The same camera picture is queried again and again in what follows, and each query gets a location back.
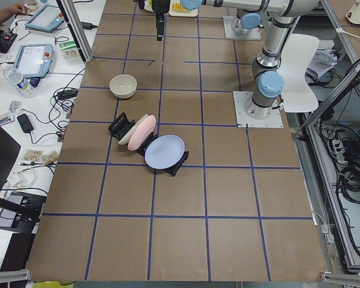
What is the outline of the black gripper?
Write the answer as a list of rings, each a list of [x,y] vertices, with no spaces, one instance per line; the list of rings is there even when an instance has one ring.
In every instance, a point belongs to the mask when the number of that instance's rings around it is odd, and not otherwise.
[[[155,12],[157,41],[161,41],[165,29],[165,15],[170,8],[170,0],[152,0],[151,7]]]

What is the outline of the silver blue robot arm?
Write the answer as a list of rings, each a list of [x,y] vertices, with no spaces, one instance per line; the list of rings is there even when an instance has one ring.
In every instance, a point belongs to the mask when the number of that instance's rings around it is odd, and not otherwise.
[[[258,120],[266,119],[275,99],[280,96],[284,80],[276,72],[283,48],[292,34],[299,17],[310,12],[317,1],[181,1],[187,10],[195,10],[201,5],[235,8],[244,13],[273,12],[272,23],[261,52],[252,63],[255,90],[244,105],[246,114]]]
[[[260,25],[260,21],[260,14],[237,9],[232,29],[235,33],[244,35],[257,28]]]

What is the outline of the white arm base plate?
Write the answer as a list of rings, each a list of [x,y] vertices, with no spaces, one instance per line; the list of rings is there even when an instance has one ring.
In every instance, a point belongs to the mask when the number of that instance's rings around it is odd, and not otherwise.
[[[253,92],[234,91],[236,122],[242,128],[283,128],[283,121],[275,100],[271,107],[262,108],[253,103]]]
[[[260,41],[261,35],[259,28],[245,28],[241,24],[241,20],[236,16],[223,17],[225,39],[228,40],[247,40]]]

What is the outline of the person's hand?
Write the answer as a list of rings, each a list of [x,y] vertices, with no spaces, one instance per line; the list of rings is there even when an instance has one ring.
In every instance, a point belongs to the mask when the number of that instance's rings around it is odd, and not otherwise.
[[[15,3],[8,8],[12,14],[27,14],[29,8],[22,3]]]

